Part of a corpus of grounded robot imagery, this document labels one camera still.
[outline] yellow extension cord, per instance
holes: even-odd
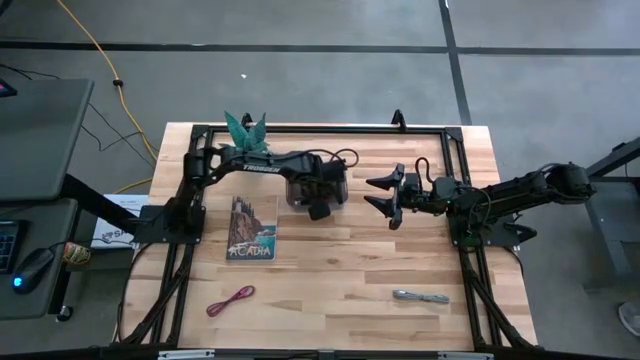
[[[107,56],[107,54],[102,50],[102,47],[100,46],[100,44],[98,44],[96,39],[93,38],[91,33],[82,25],[82,23],[75,17],[75,15],[73,15],[71,10],[69,10],[69,8],[62,2],[62,0],[57,0],[57,1],[58,1],[58,4],[64,9],[64,11],[66,11],[67,14],[69,14],[71,19],[73,19],[73,21],[80,27],[80,29],[82,29],[82,31],[84,31],[84,33],[87,35],[87,37],[89,37],[89,39],[91,40],[91,42],[93,42],[93,45],[96,46],[96,48],[98,49],[100,54],[102,54],[104,59],[107,61],[107,64],[111,68],[111,72],[113,73],[113,76],[115,77],[115,80],[120,80],[120,77],[118,76],[118,72],[116,71],[115,66],[113,66],[113,63],[109,59],[109,56]],[[127,104],[124,101],[124,92],[122,91],[122,87],[116,85],[116,88],[118,89],[118,94],[120,95],[120,105],[122,105],[122,109],[127,114],[127,116],[129,117],[129,120],[131,120],[131,122],[136,127],[136,129],[138,129],[138,132],[140,133],[140,136],[142,137],[142,141],[144,142],[144,145],[147,148],[147,151],[149,152],[149,155],[151,155],[151,157],[154,160],[158,161],[158,156],[153,152],[153,149],[151,148],[151,144],[149,144],[149,140],[147,139],[147,136],[144,134],[144,131],[142,131],[142,128],[140,127],[140,125],[138,124],[136,119],[133,117],[133,115],[131,114],[131,112],[127,108]],[[119,193],[121,193],[123,191],[129,190],[129,189],[134,188],[136,186],[139,186],[139,185],[142,185],[142,184],[146,184],[146,183],[150,182],[152,179],[153,178],[148,178],[148,179],[144,179],[144,180],[135,182],[133,184],[129,184],[129,185],[123,186],[122,188],[117,190],[115,193],[119,194]]]

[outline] green origami figure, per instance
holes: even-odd
[[[269,144],[264,142],[264,138],[267,136],[266,116],[266,113],[262,114],[262,119],[247,131],[242,124],[236,120],[236,118],[228,112],[224,112],[224,117],[227,119],[229,134],[231,134],[233,143],[236,145],[238,150],[247,152],[267,152],[267,146]]]

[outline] keyboard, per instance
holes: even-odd
[[[12,274],[27,231],[25,220],[0,221],[0,274]]]

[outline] computer mouse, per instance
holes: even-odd
[[[54,253],[48,248],[39,248],[27,255],[18,265],[11,279],[11,287],[16,294],[28,294],[38,286],[42,276],[53,261]]]

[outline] paper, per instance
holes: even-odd
[[[107,194],[104,197],[122,206],[136,216],[140,215],[140,209],[142,206],[149,204],[149,195]],[[116,241],[107,244],[100,240],[93,240],[91,242],[91,247],[94,249],[117,249],[131,247],[128,243],[133,240],[133,235],[118,229],[102,219],[98,219],[96,222],[96,229],[93,232],[93,238],[104,239],[106,241]]]

